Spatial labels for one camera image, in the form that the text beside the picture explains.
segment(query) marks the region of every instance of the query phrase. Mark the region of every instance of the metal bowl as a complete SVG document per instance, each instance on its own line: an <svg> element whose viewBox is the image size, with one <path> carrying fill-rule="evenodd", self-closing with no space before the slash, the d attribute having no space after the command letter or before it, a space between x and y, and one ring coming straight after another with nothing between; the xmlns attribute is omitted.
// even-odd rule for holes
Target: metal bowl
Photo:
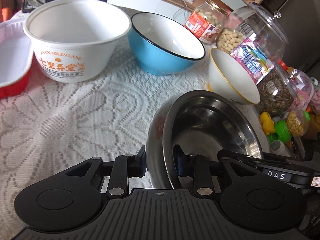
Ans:
<svg viewBox="0 0 320 240"><path fill-rule="evenodd" d="M210 160L217 160L221 149L262 157L258 137L244 115L225 98L204 90L168 99L153 117L146 143L153 187L182 187L172 157L175 144L185 154Z"/></svg>

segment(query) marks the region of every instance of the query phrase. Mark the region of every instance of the ribbed black surface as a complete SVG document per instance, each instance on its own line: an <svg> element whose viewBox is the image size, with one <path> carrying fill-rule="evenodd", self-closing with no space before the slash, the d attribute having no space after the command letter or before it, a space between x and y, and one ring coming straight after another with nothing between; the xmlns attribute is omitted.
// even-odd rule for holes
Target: ribbed black surface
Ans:
<svg viewBox="0 0 320 240"><path fill-rule="evenodd" d="M101 215L73 232L47 234L24 229L16 240L303 240L297 230L279 234L246 231L226 220L211 200L188 190L134 189L111 200Z"/></svg>

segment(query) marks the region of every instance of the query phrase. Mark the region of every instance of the metal screw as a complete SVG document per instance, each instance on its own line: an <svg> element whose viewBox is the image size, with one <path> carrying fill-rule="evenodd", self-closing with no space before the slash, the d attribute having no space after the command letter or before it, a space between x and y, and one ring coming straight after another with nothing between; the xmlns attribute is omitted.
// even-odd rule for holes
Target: metal screw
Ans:
<svg viewBox="0 0 320 240"><path fill-rule="evenodd" d="M207 195L210 195L212 194L212 189L208 188L208 187L201 187L197 190L198 194L200 195L204 195L204 196L207 196Z"/></svg>
<svg viewBox="0 0 320 240"><path fill-rule="evenodd" d="M109 190L109 194L113 196L120 196L124 193L124 189L120 187L114 187L111 190Z"/></svg>

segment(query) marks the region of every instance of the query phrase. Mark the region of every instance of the blue enamel bowl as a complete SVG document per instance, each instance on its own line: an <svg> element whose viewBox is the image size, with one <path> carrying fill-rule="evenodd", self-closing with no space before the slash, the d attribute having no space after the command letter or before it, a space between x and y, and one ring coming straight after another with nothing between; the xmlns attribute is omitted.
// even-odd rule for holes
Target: blue enamel bowl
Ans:
<svg viewBox="0 0 320 240"><path fill-rule="evenodd" d="M180 73L205 56L204 46L197 37L172 19L140 12L131 21L130 48L138 65L150 74Z"/></svg>

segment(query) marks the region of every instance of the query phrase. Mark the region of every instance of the table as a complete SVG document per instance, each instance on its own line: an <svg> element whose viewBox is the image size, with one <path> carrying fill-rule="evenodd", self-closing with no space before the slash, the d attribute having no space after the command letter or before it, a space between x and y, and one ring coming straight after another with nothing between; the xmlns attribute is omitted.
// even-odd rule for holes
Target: table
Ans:
<svg viewBox="0 0 320 240"><path fill-rule="evenodd" d="M136 12L122 9L129 16ZM138 67L125 36L105 70L85 82L59 83L33 65L27 89L0 100L0 239L11 239L21 230L13 202L25 187L94 156L111 161L136 154L166 99L206 89L208 60L207 53L187 72L153 76ZM238 107L268 152L254 108ZM151 187L148 174L129 181L130 188Z"/></svg>

